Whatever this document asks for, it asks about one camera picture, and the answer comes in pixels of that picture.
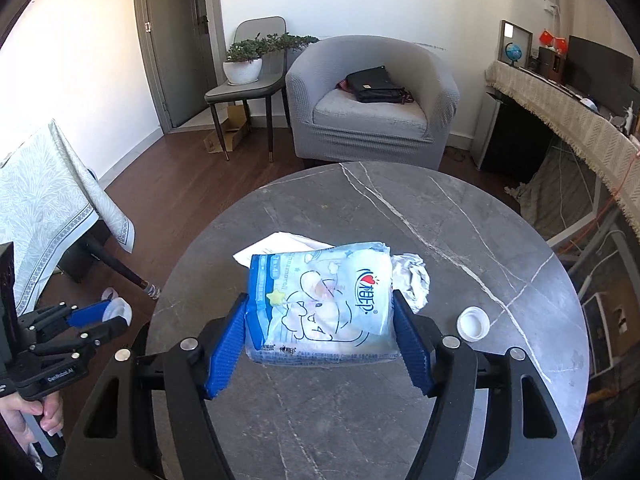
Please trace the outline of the person's left hand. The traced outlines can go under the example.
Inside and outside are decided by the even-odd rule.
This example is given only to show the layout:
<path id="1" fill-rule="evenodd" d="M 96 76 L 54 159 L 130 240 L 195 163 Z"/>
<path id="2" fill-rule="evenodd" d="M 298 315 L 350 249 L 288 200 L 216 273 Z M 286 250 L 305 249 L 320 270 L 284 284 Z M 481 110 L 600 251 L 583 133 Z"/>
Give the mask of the person's left hand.
<path id="1" fill-rule="evenodd" d="M 26 424 L 26 415 L 40 416 L 40 427 L 53 436 L 64 427 L 63 398 L 54 392 L 42 401 L 26 401 L 17 392 L 4 396 L 0 402 L 1 415 L 20 447 L 26 451 L 36 437 Z"/>

